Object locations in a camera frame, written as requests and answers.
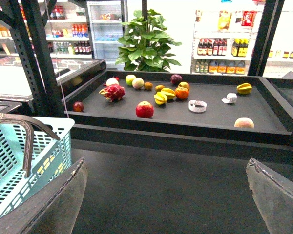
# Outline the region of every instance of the white ribbon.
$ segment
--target white ribbon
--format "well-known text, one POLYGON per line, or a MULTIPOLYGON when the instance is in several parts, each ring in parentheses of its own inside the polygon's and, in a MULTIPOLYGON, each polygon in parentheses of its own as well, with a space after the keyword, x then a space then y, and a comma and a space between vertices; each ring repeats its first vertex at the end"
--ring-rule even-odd
POLYGON ((189 109, 193 112, 200 113, 206 110, 207 104, 203 101, 191 100, 189 101, 189 109))
POLYGON ((227 97, 224 97, 223 99, 221 99, 223 101, 223 103, 225 104, 229 104, 229 103, 235 103, 237 100, 237 96, 236 94, 227 94, 227 97))

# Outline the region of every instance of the white wall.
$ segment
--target white wall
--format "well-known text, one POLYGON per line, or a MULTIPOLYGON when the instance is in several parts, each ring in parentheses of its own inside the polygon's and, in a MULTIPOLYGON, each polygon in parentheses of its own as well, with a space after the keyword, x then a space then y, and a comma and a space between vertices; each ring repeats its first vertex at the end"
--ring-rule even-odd
MULTIPOLYGON (((154 9, 161 13, 167 20, 164 25, 168 28, 167 33, 175 39, 182 42, 182 45, 171 46, 170 53, 176 56, 172 57, 181 63, 182 66, 171 65, 173 73, 190 73, 193 30, 195 22, 195 9, 197 0, 148 0, 147 8, 154 9)), ((134 10, 141 10, 141 0, 128 0, 128 19, 134 18, 134 10)))

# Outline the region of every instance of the shopping basket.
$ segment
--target shopping basket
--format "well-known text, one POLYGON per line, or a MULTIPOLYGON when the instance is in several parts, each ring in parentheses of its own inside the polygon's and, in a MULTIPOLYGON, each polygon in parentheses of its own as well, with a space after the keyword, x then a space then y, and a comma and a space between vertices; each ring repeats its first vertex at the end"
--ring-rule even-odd
POLYGON ((68 118, 0 113, 0 217, 71 166, 70 129, 73 125, 74 120, 68 118), (33 144, 28 144, 31 132, 28 128, 33 130, 32 125, 39 131, 34 131, 33 144), (28 145, 31 157, 26 159, 28 145))

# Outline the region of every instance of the black tray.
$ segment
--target black tray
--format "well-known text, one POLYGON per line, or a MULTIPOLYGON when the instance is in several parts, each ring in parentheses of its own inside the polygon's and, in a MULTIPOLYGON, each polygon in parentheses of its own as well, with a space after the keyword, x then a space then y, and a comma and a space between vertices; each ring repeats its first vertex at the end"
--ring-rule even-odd
POLYGON ((291 136, 293 108, 264 78, 182 74, 183 80, 191 85, 188 99, 175 99, 158 106, 153 97, 154 89, 135 90, 126 85, 124 79, 128 74, 152 82, 153 88, 157 84, 176 88, 169 83, 170 73, 105 71, 66 97, 70 117, 77 124, 270 144, 287 144, 291 136), (126 94, 122 100, 109 103, 98 92, 113 76, 120 78, 126 94), (236 104, 221 101, 227 93, 236 93, 236 86, 245 82, 253 86, 250 95, 239 95, 236 104), (191 112, 188 101, 192 99, 205 101, 208 105, 206 112, 191 112), (152 119, 136 117, 136 105, 144 100, 154 106, 152 119), (75 101, 84 103, 84 113, 71 111, 75 101), (251 118, 255 128, 234 127, 240 117, 251 118))

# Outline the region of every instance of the basket handle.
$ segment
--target basket handle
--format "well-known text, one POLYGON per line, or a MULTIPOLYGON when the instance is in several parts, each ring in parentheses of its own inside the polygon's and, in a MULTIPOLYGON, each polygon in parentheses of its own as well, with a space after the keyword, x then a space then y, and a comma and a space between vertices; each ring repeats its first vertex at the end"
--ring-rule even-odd
POLYGON ((32 125, 38 127, 40 130, 45 132, 48 136, 55 140, 60 140, 58 135, 54 133, 48 126, 46 126, 41 121, 24 115, 14 115, 14 114, 4 114, 0 113, 0 124, 17 124, 24 127, 26 131, 26 141, 24 150, 24 161, 23 170, 26 171, 25 177, 30 176, 31 170, 31 159, 33 154, 34 145, 34 128, 32 125))

